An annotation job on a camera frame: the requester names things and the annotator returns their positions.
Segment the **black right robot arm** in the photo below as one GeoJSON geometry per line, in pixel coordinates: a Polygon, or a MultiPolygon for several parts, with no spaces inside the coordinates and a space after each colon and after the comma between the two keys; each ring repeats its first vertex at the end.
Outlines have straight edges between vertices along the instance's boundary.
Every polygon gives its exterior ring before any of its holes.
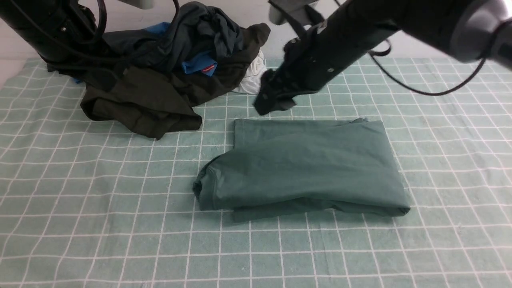
{"type": "Polygon", "coordinates": [[[320,91],[398,31],[463,63],[486,60],[511,68],[510,0],[346,0],[324,18],[310,0],[271,0],[269,18],[296,32],[284,61],[267,70],[254,100],[259,115],[295,106],[294,97],[320,91]]]}

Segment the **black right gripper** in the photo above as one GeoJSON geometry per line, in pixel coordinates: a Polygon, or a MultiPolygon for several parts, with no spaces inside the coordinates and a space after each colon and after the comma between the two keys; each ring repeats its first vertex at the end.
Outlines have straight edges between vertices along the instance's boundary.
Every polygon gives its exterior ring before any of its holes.
{"type": "Polygon", "coordinates": [[[264,73],[254,109],[260,116],[296,106],[294,97],[321,90],[348,67],[348,25],[300,28],[284,47],[284,61],[264,73]]]}

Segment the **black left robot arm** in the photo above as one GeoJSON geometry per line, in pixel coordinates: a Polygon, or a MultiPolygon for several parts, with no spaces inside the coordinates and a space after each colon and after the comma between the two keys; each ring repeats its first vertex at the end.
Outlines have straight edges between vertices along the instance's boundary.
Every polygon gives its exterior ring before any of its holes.
{"type": "Polygon", "coordinates": [[[106,6],[99,15],[76,0],[2,0],[2,20],[46,62],[96,64],[117,57],[103,39],[106,6]]]}

